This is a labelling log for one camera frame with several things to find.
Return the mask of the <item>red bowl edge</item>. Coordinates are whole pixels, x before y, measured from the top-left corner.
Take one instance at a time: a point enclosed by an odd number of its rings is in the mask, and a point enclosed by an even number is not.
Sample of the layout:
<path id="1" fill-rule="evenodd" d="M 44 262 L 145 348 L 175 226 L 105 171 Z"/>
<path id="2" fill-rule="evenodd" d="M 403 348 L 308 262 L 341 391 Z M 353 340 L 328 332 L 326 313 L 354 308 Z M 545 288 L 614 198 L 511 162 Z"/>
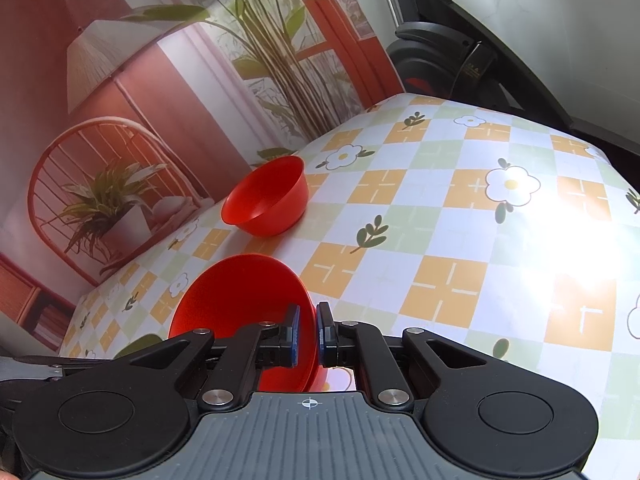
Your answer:
<path id="1" fill-rule="evenodd" d="M 315 392 L 326 383 L 318 360 L 316 307 L 297 274 L 281 261 L 259 254 L 224 258 L 201 274 L 180 300 L 169 335 L 208 328 L 228 338 L 242 326 L 281 323 L 291 304 L 300 307 L 298 363 L 262 373 L 263 392 Z"/>

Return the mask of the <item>green square plate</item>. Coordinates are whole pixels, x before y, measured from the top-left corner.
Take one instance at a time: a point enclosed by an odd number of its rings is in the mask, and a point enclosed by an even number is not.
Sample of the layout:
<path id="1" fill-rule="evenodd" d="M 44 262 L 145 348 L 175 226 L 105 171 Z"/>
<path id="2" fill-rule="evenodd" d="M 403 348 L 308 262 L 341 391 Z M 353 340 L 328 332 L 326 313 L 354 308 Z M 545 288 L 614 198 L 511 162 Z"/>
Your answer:
<path id="1" fill-rule="evenodd" d="M 125 348 L 122 348 L 122 350 L 117 352 L 114 356 L 114 360 L 120 359 L 123 356 L 130 356 L 130 354 L 152 347 L 154 346 L 154 344 L 158 344 L 162 341 L 163 339 L 160 338 L 160 336 L 157 336 L 155 334 L 146 334 L 134 341 L 131 341 L 130 344 L 127 344 Z"/>

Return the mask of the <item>red bowl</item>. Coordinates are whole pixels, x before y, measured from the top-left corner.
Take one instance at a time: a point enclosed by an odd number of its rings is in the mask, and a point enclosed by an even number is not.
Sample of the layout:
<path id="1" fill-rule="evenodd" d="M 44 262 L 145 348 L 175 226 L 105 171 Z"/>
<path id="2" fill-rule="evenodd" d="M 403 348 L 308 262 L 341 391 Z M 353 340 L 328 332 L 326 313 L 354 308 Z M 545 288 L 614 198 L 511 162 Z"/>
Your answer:
<path id="1" fill-rule="evenodd" d="M 224 201 L 221 219 L 250 235 L 272 237 L 291 229 L 308 202 L 305 163 L 288 155 L 248 174 Z"/>

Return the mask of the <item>checkered floral tablecloth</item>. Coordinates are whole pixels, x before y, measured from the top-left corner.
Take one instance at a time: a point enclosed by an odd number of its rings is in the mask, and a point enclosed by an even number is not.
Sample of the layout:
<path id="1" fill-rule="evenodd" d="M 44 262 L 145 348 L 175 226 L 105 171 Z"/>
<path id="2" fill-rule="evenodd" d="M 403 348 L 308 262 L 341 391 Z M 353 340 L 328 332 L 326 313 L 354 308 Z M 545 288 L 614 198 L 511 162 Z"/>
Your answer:
<path id="1" fill-rule="evenodd" d="M 165 336 L 211 264 L 286 263 L 339 320 L 422 326 L 580 391 L 591 479 L 639 474 L 639 189 L 595 146 L 506 114 L 394 96 L 299 153 L 310 201 L 260 240 L 210 207 L 83 296 L 63 356 Z"/>

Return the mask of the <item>printed room backdrop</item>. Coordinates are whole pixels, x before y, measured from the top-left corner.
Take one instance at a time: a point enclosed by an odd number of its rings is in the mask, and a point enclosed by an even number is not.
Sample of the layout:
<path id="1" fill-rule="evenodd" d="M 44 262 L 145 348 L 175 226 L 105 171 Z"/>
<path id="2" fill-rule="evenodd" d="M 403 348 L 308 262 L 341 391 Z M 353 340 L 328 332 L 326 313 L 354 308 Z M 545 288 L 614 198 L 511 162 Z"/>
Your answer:
<path id="1" fill-rule="evenodd" d="M 385 0 L 1 0 L 1 340 L 165 335 L 244 177 L 401 90 Z"/>

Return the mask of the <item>black exercise bike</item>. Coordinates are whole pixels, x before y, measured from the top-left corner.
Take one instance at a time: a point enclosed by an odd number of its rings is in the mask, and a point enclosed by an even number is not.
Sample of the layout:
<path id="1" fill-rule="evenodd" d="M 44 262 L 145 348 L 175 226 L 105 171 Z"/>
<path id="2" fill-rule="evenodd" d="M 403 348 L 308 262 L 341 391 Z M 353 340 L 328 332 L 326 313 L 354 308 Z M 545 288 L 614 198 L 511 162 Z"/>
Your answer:
<path id="1" fill-rule="evenodd" d="M 639 143 L 571 118 L 493 32 L 454 0 L 387 0 L 396 40 L 387 47 L 404 89 L 586 134 L 637 154 Z"/>

